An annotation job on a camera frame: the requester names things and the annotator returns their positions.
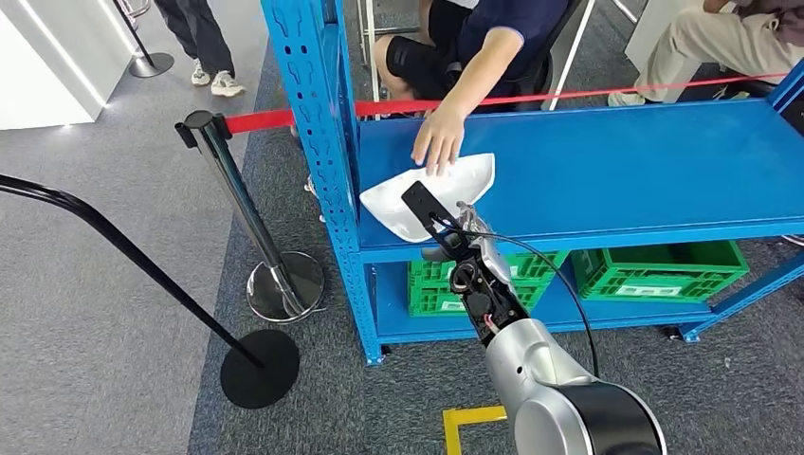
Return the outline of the person's hand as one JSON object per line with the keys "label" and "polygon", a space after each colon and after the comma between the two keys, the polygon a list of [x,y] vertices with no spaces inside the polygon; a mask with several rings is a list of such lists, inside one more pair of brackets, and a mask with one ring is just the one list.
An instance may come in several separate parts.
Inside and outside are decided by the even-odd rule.
{"label": "person's hand", "polygon": [[442,175],[460,152],[465,134],[466,110],[443,102],[422,123],[411,158],[426,175]]}

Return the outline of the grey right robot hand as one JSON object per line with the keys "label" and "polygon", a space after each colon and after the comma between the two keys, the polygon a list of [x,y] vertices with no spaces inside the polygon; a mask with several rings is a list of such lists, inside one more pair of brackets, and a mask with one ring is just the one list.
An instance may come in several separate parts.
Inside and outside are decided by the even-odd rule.
{"label": "grey right robot hand", "polygon": [[436,236],[433,237],[438,246],[423,248],[422,258],[438,263],[449,261],[459,263],[473,259],[487,270],[493,279],[507,285],[513,291],[509,264],[497,249],[488,223],[473,205],[459,201],[457,208],[458,215],[455,221],[431,217],[432,222],[438,225]]}

